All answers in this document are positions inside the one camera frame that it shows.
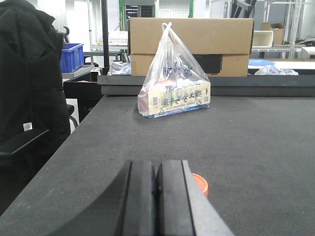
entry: black jacket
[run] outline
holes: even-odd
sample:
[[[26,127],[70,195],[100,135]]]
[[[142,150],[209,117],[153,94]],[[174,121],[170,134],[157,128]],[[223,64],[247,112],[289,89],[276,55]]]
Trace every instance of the black jacket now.
[[[0,144],[24,132],[23,124],[48,128],[42,154],[52,154],[70,134],[60,56],[63,37],[54,18],[25,0],[0,2]]]

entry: white container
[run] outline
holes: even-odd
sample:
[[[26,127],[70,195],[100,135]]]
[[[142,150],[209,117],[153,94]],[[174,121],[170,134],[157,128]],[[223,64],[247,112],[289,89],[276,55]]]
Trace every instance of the white container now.
[[[302,59],[310,59],[315,55],[315,47],[302,47]]]
[[[109,31],[108,45],[128,45],[128,31]]]
[[[270,48],[274,40],[272,30],[254,30],[252,46],[256,48]]]

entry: black pole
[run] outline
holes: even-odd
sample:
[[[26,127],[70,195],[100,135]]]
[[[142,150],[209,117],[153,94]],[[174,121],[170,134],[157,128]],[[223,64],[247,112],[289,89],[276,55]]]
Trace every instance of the black pole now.
[[[101,0],[102,26],[103,26],[103,49],[104,49],[104,68],[103,75],[107,75],[109,70],[109,49],[108,49],[108,14],[107,0]]]

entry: gray carpet surface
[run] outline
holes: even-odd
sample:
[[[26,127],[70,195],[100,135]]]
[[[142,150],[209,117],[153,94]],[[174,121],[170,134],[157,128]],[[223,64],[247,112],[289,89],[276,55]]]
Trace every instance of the gray carpet surface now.
[[[102,98],[0,218],[0,235],[44,236],[86,208],[126,160],[187,159],[237,236],[315,232],[315,99],[212,97],[148,119]]]

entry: blue plastic crate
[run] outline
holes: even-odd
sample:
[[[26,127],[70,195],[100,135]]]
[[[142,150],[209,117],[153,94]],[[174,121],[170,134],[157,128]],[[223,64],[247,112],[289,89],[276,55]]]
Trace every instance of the blue plastic crate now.
[[[73,73],[84,63],[83,43],[66,43],[66,47],[61,55],[61,72]]]

